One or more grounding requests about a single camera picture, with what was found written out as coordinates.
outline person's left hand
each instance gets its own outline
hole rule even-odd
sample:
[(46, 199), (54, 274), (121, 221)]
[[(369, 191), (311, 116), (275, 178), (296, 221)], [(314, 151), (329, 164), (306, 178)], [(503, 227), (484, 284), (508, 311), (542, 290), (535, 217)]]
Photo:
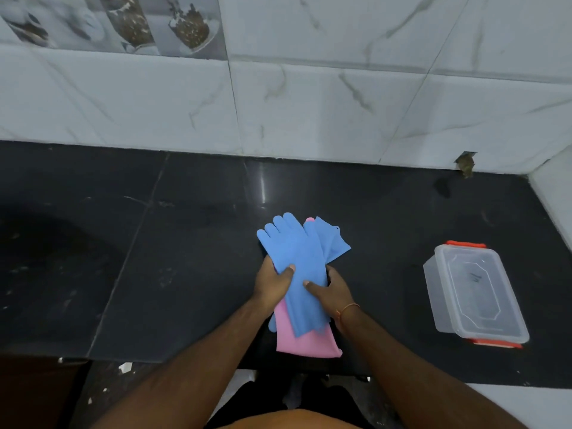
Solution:
[(264, 258), (262, 266), (258, 274), (256, 274), (252, 298), (261, 303), (261, 307), (267, 314), (267, 317), (272, 314), (276, 305), (286, 295), (295, 269), (296, 266), (290, 265), (284, 269), (282, 274), (278, 275), (274, 270), (274, 264), (270, 256)]

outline orange bracelet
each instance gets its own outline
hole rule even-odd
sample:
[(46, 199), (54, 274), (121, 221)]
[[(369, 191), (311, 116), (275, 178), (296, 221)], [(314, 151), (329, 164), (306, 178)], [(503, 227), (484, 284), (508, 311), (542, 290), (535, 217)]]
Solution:
[(341, 322), (341, 314), (344, 312), (345, 309), (347, 309), (348, 307), (351, 307), (352, 305), (357, 305), (359, 307), (358, 303), (351, 303), (346, 305), (343, 309), (341, 309), (341, 311), (336, 310), (336, 318), (338, 320), (338, 322)]

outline black countertop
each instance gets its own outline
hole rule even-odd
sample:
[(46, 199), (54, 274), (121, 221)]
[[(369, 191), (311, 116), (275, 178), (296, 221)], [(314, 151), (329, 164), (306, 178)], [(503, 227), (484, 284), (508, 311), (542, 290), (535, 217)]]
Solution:
[[(165, 361), (246, 301), (256, 230), (292, 212), (340, 226), (352, 249), (333, 265), (355, 300), (426, 360), (464, 382), (572, 388), (572, 256), (523, 177), (15, 142), (0, 174), (4, 352)], [(448, 239), (500, 254), (524, 349), (435, 329), (423, 264)], [(297, 357), (264, 325), (241, 367), (368, 374), (336, 338), (339, 359)]]

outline plastic container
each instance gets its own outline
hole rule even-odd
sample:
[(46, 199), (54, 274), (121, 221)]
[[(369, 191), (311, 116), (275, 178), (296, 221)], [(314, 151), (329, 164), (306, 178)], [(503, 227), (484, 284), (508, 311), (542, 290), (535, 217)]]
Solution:
[(468, 339), (529, 340), (496, 251), (439, 245), (423, 269), (437, 330)]

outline blue glove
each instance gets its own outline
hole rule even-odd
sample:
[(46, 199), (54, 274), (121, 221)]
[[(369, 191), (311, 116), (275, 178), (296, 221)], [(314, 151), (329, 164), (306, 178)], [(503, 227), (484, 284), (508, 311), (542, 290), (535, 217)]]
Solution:
[[(320, 240), (322, 253), (326, 263), (330, 263), (351, 249), (351, 247), (342, 239), (340, 228), (338, 226), (332, 226), (320, 217), (316, 217), (314, 223), (314, 228), (318, 234), (318, 239)], [(270, 318), (268, 329), (273, 333), (276, 332), (276, 318), (274, 314), (272, 314), (272, 317)]]
[(329, 323), (329, 316), (302, 284), (304, 280), (320, 286), (328, 283), (325, 258), (314, 223), (308, 221), (302, 227), (294, 215), (286, 213), (283, 217), (274, 217), (274, 224), (266, 224), (256, 235), (272, 259), (276, 272), (282, 273), (288, 265), (296, 265), (285, 297), (294, 335), (299, 337), (313, 329), (322, 331)]

